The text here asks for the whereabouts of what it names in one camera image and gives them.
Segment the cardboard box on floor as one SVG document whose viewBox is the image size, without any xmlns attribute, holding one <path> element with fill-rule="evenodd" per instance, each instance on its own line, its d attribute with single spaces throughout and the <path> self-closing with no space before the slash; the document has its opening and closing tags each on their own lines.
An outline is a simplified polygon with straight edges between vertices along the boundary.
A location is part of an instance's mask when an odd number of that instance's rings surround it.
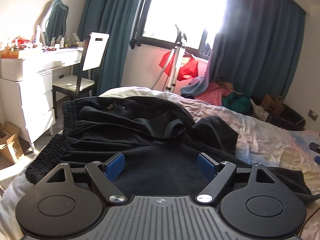
<svg viewBox="0 0 320 240">
<path fill-rule="evenodd" d="M 12 163 L 17 163 L 24 156 L 18 138 L 19 132 L 20 129 L 9 122 L 1 124 L 1 155 Z"/>
</svg>

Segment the white-backed dark chair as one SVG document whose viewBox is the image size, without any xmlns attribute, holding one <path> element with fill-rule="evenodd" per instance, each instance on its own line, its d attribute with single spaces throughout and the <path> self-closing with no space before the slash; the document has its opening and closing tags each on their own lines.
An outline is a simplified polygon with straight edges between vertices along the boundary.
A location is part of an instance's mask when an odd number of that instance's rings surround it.
<svg viewBox="0 0 320 240">
<path fill-rule="evenodd" d="M 100 67 L 109 37 L 110 35 L 106 33 L 91 32 L 86 39 L 84 49 L 82 51 L 78 74 L 65 76 L 53 81 L 53 108 L 56 119 L 58 118 L 56 99 L 57 92 L 68 95 L 71 100 L 75 100 L 80 95 L 93 90 L 95 87 L 95 81 L 84 78 L 83 72 Z"/>
</svg>

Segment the pile of coloured clothes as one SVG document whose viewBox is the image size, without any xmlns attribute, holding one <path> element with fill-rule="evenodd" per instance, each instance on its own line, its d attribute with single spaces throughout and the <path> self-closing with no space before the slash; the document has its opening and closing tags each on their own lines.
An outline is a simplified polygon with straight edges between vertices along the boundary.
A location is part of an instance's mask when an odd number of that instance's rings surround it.
<svg viewBox="0 0 320 240">
<path fill-rule="evenodd" d="M 182 96 L 214 106 L 223 106 L 236 113 L 250 115 L 261 121 L 266 121 L 269 116 L 269 113 L 263 107 L 256 105 L 248 94 L 235 91 L 233 85 L 227 81 L 210 82 L 207 89 L 198 96 L 185 94 Z"/>
</svg>

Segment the black jacket with ribbed hem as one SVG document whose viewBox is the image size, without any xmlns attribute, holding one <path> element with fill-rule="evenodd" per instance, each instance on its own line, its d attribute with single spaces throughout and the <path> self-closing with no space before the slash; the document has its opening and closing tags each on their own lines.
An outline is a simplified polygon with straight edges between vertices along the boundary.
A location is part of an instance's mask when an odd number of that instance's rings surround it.
<svg viewBox="0 0 320 240">
<path fill-rule="evenodd" d="M 32 184 L 60 163 L 82 168 L 122 153 L 125 167 L 114 183 L 126 196 L 195 197 L 207 185 L 197 166 L 200 153 L 249 167 L 235 155 L 238 134 L 220 117 L 195 121 L 169 100 L 89 97 L 69 101 L 62 110 L 63 133 L 26 169 Z"/>
</svg>

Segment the white dressing table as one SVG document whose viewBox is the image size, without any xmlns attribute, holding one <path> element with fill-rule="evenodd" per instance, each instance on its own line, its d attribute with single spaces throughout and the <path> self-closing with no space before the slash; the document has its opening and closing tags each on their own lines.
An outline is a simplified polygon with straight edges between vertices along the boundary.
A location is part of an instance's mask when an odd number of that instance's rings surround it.
<svg viewBox="0 0 320 240">
<path fill-rule="evenodd" d="M 1 98 L 5 120 L 20 128 L 31 148 L 46 131 L 53 134 L 53 72 L 80 63 L 82 48 L 36 52 L 20 59 L 1 59 Z"/>
</svg>

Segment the teal left curtain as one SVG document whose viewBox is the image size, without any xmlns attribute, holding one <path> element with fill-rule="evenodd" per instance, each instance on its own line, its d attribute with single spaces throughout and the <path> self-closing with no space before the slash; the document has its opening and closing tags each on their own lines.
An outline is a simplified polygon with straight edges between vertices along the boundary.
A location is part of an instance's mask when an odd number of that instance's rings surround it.
<svg viewBox="0 0 320 240">
<path fill-rule="evenodd" d="M 110 35 L 101 66 L 92 72 L 96 82 L 94 95 L 121 85 L 140 1 L 86 0 L 78 28 L 80 39 L 86 39 L 91 32 Z"/>
</svg>

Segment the vanity mirror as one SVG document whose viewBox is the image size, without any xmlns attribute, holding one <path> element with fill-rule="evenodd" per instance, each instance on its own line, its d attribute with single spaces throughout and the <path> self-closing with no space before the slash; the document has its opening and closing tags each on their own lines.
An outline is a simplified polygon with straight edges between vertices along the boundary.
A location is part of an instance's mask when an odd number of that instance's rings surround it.
<svg viewBox="0 0 320 240">
<path fill-rule="evenodd" d="M 61 0 L 52 1 L 40 24 L 44 46 L 50 46 L 52 40 L 57 41 L 65 36 L 68 13 L 69 7 Z"/>
</svg>

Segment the teal right curtain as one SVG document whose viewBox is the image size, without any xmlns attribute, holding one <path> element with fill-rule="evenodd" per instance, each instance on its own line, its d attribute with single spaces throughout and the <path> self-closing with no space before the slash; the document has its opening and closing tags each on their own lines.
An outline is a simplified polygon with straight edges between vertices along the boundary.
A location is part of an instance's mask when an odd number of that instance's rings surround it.
<svg viewBox="0 0 320 240">
<path fill-rule="evenodd" d="M 227 0 L 207 79 L 262 99 L 285 98 L 302 49 L 306 12 L 293 0 Z"/>
</svg>

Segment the red garment on hanger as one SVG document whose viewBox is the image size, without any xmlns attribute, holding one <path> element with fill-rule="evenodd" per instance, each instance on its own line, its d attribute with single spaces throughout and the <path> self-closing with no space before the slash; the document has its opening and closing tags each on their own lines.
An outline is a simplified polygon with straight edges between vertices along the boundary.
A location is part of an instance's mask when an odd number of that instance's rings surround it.
<svg viewBox="0 0 320 240">
<path fill-rule="evenodd" d="M 169 58 L 170 53 L 171 52 L 165 53 L 163 55 L 160 63 L 159 63 L 159 66 L 162 69 L 164 68 L 165 63 L 166 63 L 167 59 Z M 172 68 L 172 63 L 173 63 L 173 58 L 174 57 L 172 56 L 172 58 L 170 59 L 168 65 L 167 65 L 167 68 L 164 71 L 165 74 L 167 74 L 167 76 L 170 75 L 171 68 Z M 182 58 L 182 63 L 181 63 L 181 66 L 180 66 L 180 71 L 179 71 L 177 80 L 178 81 L 183 81 L 183 80 L 188 80 L 188 79 L 191 79 L 191 78 L 194 78 L 194 77 L 198 77 L 198 75 L 199 75 L 198 64 L 199 64 L 199 62 L 193 56 L 193 54 L 185 53 L 183 55 L 183 58 Z"/>
</svg>

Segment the dark window frame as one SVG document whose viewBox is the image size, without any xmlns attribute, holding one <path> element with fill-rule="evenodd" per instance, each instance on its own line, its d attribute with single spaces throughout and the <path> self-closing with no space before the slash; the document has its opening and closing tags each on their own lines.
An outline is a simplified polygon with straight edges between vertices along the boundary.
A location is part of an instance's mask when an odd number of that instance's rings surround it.
<svg viewBox="0 0 320 240">
<path fill-rule="evenodd" d="M 142 0 L 133 46 L 172 48 L 179 32 L 187 37 L 187 52 L 207 59 L 221 30 L 227 0 Z"/>
</svg>

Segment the teal curtain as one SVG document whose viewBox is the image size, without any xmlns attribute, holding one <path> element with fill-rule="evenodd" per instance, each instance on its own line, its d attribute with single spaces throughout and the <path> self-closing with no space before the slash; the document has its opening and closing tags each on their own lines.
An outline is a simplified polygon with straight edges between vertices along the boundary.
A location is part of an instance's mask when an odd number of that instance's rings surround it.
<svg viewBox="0 0 320 240">
<path fill-rule="evenodd" d="M 121 85 L 140 1 L 86 0 L 78 28 L 80 39 L 86 39 L 91 32 L 110 35 L 101 66 L 92 72 L 96 82 L 94 95 Z"/>
<path fill-rule="evenodd" d="M 293 0 L 227 0 L 207 79 L 262 99 L 285 98 L 302 49 L 306 12 Z"/>
</svg>

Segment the pastel tie-dye bed cover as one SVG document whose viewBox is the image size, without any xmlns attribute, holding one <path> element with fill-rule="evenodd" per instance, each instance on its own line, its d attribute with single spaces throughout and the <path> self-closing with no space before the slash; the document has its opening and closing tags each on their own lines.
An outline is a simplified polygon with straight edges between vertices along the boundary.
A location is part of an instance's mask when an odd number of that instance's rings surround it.
<svg viewBox="0 0 320 240">
<path fill-rule="evenodd" d="M 106 91 L 101 97 L 127 98 L 131 96 L 153 96 L 167 99 L 183 106 L 195 121 L 217 115 L 238 133 L 236 157 L 249 164 L 263 163 L 299 170 L 312 194 L 319 194 L 319 164 L 315 163 L 315 152 L 309 150 L 312 141 L 319 144 L 319 132 L 304 130 L 287 131 L 254 117 L 233 112 L 225 107 L 213 106 L 201 100 L 186 99 L 180 95 L 150 90 L 144 87 L 120 87 Z M 25 177 L 25 169 L 5 190 L 1 199 L 1 239 L 21 239 L 21 232 L 15 218 L 15 207 L 24 194 L 33 186 Z M 307 208 L 310 220 L 302 230 L 302 239 L 319 239 L 319 200 Z"/>
</svg>

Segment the silver tripod stand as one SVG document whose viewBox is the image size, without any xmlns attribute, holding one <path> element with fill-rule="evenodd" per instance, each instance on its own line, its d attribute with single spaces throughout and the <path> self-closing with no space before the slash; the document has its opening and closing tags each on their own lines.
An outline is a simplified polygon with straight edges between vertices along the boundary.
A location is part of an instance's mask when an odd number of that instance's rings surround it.
<svg viewBox="0 0 320 240">
<path fill-rule="evenodd" d="M 185 53 L 186 44 L 187 44 L 187 37 L 185 33 L 183 33 L 177 25 L 175 25 L 177 30 L 177 37 L 174 43 L 174 46 L 167 58 L 164 67 L 162 68 L 160 74 L 157 76 L 157 79 L 154 81 L 150 89 L 154 89 L 154 87 L 159 82 L 160 78 L 162 77 L 165 70 L 168 68 L 168 65 L 172 59 L 171 71 L 169 75 L 168 81 L 165 81 L 164 88 L 166 92 L 173 93 L 176 87 L 176 81 L 178 78 L 178 74 L 180 71 L 183 55 Z"/>
</svg>

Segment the brown paper bag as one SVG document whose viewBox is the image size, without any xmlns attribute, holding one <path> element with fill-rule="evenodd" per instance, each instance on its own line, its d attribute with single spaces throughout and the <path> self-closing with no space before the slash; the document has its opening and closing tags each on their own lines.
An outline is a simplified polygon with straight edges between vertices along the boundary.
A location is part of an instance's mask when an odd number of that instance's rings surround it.
<svg viewBox="0 0 320 240">
<path fill-rule="evenodd" d="M 274 116 L 280 116 L 285 109 L 281 96 L 273 98 L 266 94 L 260 105 L 267 113 Z"/>
</svg>

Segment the wall power socket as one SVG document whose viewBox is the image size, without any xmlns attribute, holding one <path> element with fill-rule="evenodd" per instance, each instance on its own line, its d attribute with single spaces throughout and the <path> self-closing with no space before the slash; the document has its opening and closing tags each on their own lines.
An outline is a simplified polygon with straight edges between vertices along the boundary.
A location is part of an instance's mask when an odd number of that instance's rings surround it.
<svg viewBox="0 0 320 240">
<path fill-rule="evenodd" d="M 309 110 L 308 117 L 311 118 L 313 121 L 316 121 L 318 118 L 318 114 L 312 110 Z"/>
</svg>

